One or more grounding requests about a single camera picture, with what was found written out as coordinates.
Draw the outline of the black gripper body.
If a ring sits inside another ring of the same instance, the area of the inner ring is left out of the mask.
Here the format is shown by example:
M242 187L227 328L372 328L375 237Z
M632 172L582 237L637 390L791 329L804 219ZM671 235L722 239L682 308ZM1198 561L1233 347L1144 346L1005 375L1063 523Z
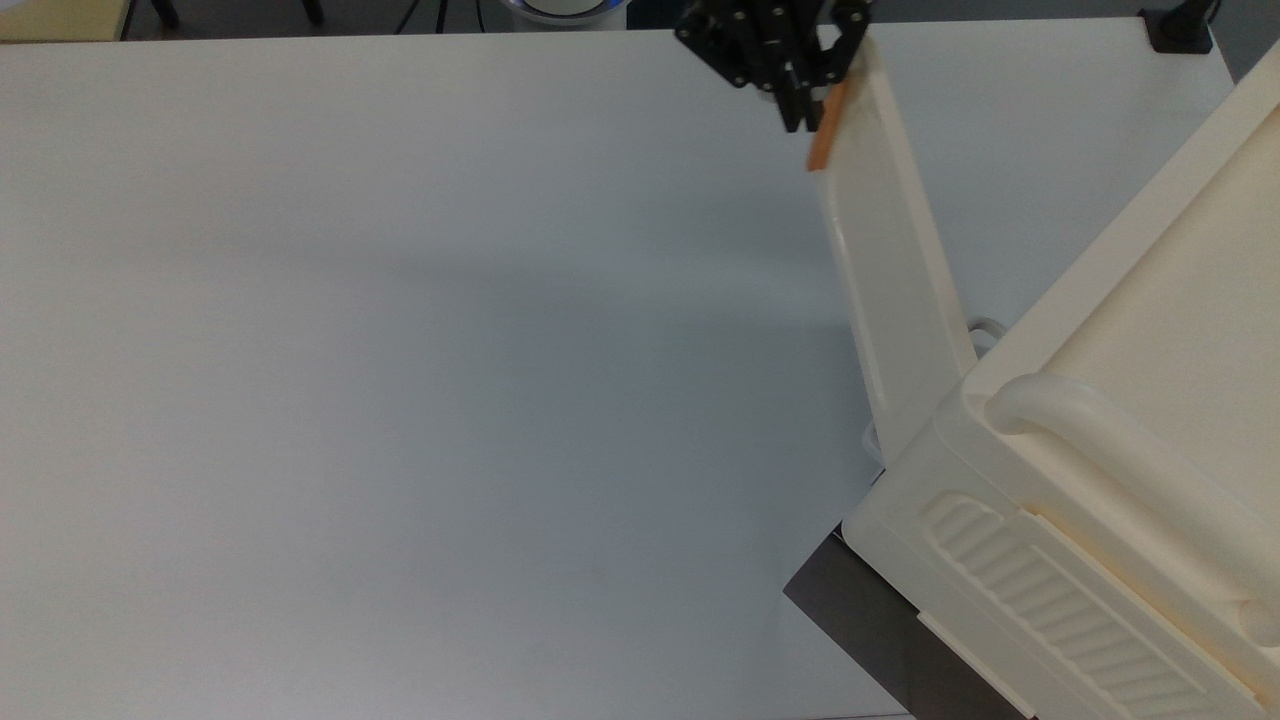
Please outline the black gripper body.
M824 1L690 1L675 37L736 88L763 94L835 82L818 40Z

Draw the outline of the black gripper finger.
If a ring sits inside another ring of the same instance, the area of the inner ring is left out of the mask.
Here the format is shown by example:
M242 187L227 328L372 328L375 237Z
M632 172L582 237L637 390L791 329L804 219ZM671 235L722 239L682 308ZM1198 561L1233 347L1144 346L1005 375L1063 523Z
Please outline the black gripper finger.
M817 85L831 87L845 79L872 19L872 1L832 1L829 18L838 31L835 41L820 49Z
M776 105L785 131L815 133L824 115L826 95L826 78L777 81Z

